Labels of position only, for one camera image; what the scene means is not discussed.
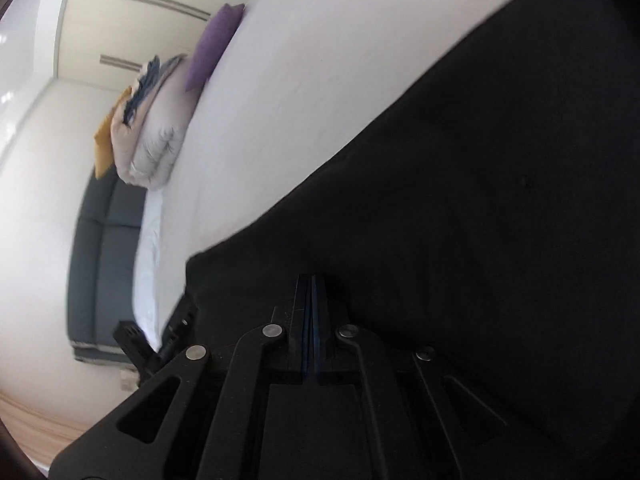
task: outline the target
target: white bed sheet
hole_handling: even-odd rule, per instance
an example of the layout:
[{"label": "white bed sheet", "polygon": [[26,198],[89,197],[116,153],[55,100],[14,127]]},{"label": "white bed sheet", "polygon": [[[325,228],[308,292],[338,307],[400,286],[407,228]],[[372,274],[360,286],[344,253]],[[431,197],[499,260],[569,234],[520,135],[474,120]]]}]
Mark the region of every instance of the white bed sheet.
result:
[{"label": "white bed sheet", "polygon": [[508,0],[250,0],[165,189],[163,326],[184,265],[254,222]]},{"label": "white bed sheet", "polygon": [[146,192],[133,269],[133,316],[154,350],[160,348],[156,276],[160,263],[160,224],[164,189]]}]

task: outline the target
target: black plastic part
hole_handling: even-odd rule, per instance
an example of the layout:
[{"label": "black plastic part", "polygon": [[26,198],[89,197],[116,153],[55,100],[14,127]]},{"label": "black plastic part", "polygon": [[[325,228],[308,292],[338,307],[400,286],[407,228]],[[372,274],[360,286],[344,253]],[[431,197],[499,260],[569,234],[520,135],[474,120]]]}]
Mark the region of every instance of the black plastic part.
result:
[{"label": "black plastic part", "polygon": [[113,331],[113,338],[137,368],[141,383],[144,383],[161,368],[158,355],[149,346],[145,334],[135,322],[119,322]]},{"label": "black plastic part", "polygon": [[0,420],[0,478],[45,480],[45,476],[20,449]]},{"label": "black plastic part", "polygon": [[[181,305],[165,347],[198,344],[197,307]],[[322,276],[301,275],[292,304],[273,311],[282,328],[274,337],[259,326],[234,346],[197,360],[182,352],[153,372],[159,355],[130,331],[125,346],[148,380],[65,449],[50,478],[567,478],[549,439],[436,351],[423,361],[365,327],[340,332],[349,322]]]}]

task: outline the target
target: folded blanket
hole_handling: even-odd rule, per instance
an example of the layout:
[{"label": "folded blanket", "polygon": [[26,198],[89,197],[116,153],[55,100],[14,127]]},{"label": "folded blanket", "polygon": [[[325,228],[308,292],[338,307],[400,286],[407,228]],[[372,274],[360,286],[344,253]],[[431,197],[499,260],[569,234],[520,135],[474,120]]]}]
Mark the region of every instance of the folded blanket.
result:
[{"label": "folded blanket", "polygon": [[158,189],[169,180],[202,90],[184,91],[188,68],[178,62],[146,114],[130,165],[138,186]]},{"label": "folded blanket", "polygon": [[170,176],[200,96],[198,90],[184,92],[188,63],[183,59],[181,54],[160,65],[156,56],[141,70],[130,98],[116,109],[113,158],[118,176],[128,184],[158,189]]}]

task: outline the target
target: metal screw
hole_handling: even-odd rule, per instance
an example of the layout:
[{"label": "metal screw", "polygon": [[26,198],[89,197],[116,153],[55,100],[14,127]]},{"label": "metal screw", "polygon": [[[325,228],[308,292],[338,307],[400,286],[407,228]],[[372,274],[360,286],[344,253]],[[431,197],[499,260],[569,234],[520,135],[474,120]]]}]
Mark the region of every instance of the metal screw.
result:
[{"label": "metal screw", "polygon": [[436,351],[430,346],[427,346],[424,350],[416,352],[415,356],[420,359],[420,361],[433,361],[436,357]]},{"label": "metal screw", "polygon": [[338,334],[347,339],[351,339],[352,337],[356,337],[360,329],[355,325],[342,325],[338,329]]},{"label": "metal screw", "polygon": [[267,337],[278,337],[282,334],[282,327],[275,323],[271,323],[262,329],[262,333]]},{"label": "metal screw", "polygon": [[187,359],[191,361],[198,361],[207,355],[207,349],[202,345],[193,345],[187,348]]}]

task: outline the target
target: black cloth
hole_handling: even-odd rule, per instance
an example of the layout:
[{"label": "black cloth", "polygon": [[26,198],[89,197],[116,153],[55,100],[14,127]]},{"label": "black cloth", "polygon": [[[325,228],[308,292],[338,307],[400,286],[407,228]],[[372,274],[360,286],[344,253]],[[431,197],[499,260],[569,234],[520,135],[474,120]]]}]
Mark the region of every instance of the black cloth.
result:
[{"label": "black cloth", "polygon": [[196,338],[329,276],[575,458],[640,390],[640,49],[613,0],[513,0],[247,229],[194,256]]}]

